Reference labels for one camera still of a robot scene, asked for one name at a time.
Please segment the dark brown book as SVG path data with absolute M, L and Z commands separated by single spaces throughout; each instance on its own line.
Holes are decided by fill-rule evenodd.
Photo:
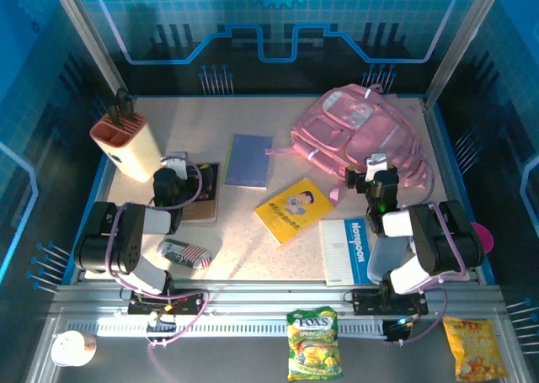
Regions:
M 185 223 L 207 223 L 215 222 L 217 218 L 218 206 L 218 187 L 220 177 L 220 164 L 218 162 L 207 162 L 213 165 L 215 173 L 215 181 L 213 189 L 203 189 L 201 187 L 197 199 L 190 205 L 183 208 L 182 222 Z M 197 163 L 196 166 L 200 170 L 200 166 L 204 163 Z

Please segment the pink backpack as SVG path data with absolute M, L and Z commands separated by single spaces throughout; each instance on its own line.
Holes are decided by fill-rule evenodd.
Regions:
M 382 87 L 349 84 L 326 92 L 300 116 L 291 130 L 291 146 L 267 149 L 268 155 L 298 154 L 339 180 L 329 195 L 340 201 L 344 173 L 352 167 L 366 173 L 366 159 L 385 153 L 388 167 L 398 169 L 399 188 L 423 188 L 434 192 L 435 174 L 419 132 L 410 121 L 414 108 L 403 111 L 381 95 Z

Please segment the flag print pencil case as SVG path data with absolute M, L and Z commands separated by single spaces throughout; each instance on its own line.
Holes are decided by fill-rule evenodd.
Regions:
M 213 260 L 211 252 L 205 248 L 172 239 L 160 242 L 157 253 L 172 263 L 191 269 L 207 269 Z

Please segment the yellow cartoon book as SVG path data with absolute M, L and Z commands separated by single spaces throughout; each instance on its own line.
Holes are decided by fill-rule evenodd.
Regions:
M 281 245 L 320 221 L 334 208 L 309 178 L 303 178 L 258 206 L 255 214 Z

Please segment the grey translucent case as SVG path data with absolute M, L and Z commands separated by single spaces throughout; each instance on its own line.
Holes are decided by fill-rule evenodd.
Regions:
M 379 285 L 386 273 L 399 268 L 413 255 L 409 237 L 379 237 L 367 264 L 369 280 Z

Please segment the white and blue notebook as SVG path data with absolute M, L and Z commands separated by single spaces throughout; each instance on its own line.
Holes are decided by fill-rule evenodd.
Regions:
M 363 217 L 320 221 L 327 286 L 370 285 L 370 248 Z

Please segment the cream knife block orange top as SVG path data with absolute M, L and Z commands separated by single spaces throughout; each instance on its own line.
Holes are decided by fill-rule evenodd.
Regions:
M 89 134 L 112 163 L 137 182 L 147 182 L 161 167 L 162 153 L 147 118 L 141 114 L 134 113 L 134 121 L 120 118 L 120 125 L 106 114 Z

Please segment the pink plastic cup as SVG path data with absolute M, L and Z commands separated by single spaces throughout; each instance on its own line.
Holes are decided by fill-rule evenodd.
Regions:
M 473 230 L 478 235 L 478 239 L 483 246 L 484 253 L 485 254 L 490 253 L 494 248 L 494 238 L 491 232 L 485 226 L 477 222 L 473 222 L 472 227 L 473 227 Z

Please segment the black controller box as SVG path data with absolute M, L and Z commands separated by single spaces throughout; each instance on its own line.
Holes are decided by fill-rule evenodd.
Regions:
M 151 320 L 147 324 L 148 337 L 172 337 L 177 333 L 175 322 L 163 322 L 160 319 Z
M 385 320 L 382 323 L 382 330 L 386 336 L 386 341 L 389 343 L 406 341 L 410 337 L 412 327 L 416 321 L 417 319 L 412 316 L 399 318 L 398 320 Z

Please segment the green candy bag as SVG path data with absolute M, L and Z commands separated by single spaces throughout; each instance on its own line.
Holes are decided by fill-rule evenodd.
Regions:
M 297 380 L 335 380 L 344 373 L 338 346 L 337 313 L 329 306 L 287 314 L 288 376 Z

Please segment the yellow snack bag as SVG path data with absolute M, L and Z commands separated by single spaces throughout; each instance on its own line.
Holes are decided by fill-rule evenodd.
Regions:
M 510 376 L 489 320 L 443 317 L 457 381 L 476 383 Z

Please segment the white cup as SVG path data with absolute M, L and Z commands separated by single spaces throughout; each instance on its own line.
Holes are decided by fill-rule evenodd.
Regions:
M 51 360 L 60 367 L 81 367 L 88 364 L 97 350 L 96 338 L 77 331 L 60 333 L 51 346 Z

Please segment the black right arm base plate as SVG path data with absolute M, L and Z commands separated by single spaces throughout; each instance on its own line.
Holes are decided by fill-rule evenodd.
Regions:
M 424 295 L 409 294 L 383 295 L 379 289 L 358 289 L 351 291 L 351 304 L 356 316 L 421 316 L 429 313 Z

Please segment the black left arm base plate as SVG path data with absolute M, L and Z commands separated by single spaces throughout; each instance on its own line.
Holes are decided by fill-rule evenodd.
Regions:
M 164 315 L 196 315 L 203 304 L 204 295 L 199 293 L 181 299 L 155 299 L 132 293 L 127 307 L 129 315 L 150 315 L 153 311 Z

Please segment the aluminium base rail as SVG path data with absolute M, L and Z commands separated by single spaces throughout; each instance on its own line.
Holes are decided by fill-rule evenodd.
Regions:
M 98 337 L 148 337 L 151 320 L 175 322 L 188 337 L 284 337 L 286 316 L 296 309 L 330 306 L 338 314 L 339 336 L 380 338 L 385 320 L 395 316 L 356 316 L 349 287 L 323 282 L 226 282 L 184 280 L 189 290 L 207 288 L 209 303 L 199 319 L 192 315 L 127 313 L 129 290 L 110 282 L 91 282 L 58 289 L 49 319 L 57 331 L 76 330 Z

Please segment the aluminium frame post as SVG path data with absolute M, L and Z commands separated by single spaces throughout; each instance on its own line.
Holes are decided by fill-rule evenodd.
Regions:
M 59 1 L 104 80 L 107 82 L 111 92 L 116 94 L 119 88 L 125 86 L 125 82 L 106 49 L 92 19 L 83 6 L 82 0 Z
M 424 106 L 427 111 L 434 108 L 495 1 L 496 0 L 473 0 L 466 17 L 462 21 L 461 27 L 456 32 L 448 51 L 442 59 L 427 89 L 424 101 Z

